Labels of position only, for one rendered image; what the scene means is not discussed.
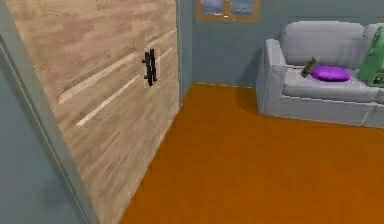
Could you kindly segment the light wooden room door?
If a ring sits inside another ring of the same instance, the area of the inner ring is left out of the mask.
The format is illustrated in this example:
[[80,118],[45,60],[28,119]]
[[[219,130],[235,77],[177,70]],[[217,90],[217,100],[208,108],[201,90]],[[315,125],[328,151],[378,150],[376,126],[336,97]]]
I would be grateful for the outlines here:
[[179,1],[0,0],[6,39],[97,224],[120,223],[179,110]]

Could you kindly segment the wooden framed window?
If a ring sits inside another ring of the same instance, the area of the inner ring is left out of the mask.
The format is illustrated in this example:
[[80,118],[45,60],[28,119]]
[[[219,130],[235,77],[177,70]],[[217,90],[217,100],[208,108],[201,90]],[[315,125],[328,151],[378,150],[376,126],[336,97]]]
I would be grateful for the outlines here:
[[257,22],[261,0],[196,0],[197,21]]

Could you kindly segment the dark remote control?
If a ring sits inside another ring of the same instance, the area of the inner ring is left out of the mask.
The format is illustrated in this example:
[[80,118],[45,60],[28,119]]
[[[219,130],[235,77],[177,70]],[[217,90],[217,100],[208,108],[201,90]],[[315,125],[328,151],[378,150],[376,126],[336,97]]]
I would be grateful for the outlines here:
[[310,74],[310,71],[312,70],[315,64],[316,64],[316,59],[312,57],[304,66],[303,70],[301,71],[301,76],[306,78]]

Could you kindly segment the grey sofa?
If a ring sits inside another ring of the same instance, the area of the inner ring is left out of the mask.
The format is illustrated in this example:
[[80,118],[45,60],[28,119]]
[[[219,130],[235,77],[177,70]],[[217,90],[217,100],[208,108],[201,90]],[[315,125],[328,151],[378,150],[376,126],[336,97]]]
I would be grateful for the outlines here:
[[[357,78],[359,67],[378,28],[340,21],[298,21],[277,39],[264,42],[256,80],[262,115],[384,129],[384,88]],[[340,66],[351,73],[346,82],[304,78],[310,59]]]

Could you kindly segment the purple cushion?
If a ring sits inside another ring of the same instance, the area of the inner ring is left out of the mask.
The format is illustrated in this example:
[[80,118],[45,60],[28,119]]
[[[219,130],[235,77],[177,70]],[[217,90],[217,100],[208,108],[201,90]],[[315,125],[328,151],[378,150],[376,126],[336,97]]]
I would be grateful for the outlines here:
[[311,70],[310,75],[320,81],[345,82],[350,79],[350,72],[341,67],[317,66]]

